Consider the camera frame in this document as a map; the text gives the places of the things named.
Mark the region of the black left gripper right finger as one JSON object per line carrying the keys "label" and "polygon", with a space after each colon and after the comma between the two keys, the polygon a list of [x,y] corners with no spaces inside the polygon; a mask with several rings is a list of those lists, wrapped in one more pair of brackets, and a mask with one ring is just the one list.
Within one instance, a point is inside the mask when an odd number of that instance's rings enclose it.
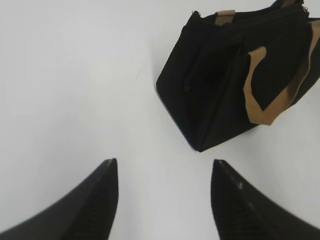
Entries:
{"label": "black left gripper right finger", "polygon": [[320,230],[256,189],[227,161],[212,166],[210,201],[221,240],[318,240]]}

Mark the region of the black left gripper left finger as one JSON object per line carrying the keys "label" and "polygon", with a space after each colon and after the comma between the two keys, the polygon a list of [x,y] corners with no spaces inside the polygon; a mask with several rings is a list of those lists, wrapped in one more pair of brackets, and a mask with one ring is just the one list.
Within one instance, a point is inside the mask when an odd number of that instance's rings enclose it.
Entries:
{"label": "black left gripper left finger", "polygon": [[103,161],[56,203],[0,234],[2,240],[107,240],[119,200],[118,165]]}

